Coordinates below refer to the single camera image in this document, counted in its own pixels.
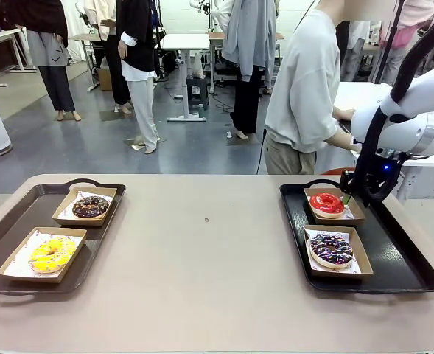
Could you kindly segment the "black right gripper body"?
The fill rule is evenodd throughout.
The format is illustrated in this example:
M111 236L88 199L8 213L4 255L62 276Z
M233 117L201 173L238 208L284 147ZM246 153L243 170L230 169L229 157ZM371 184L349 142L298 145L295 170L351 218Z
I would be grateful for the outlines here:
M372 192L391 192L398 183L400 161L376 157L371 170L373 179Z

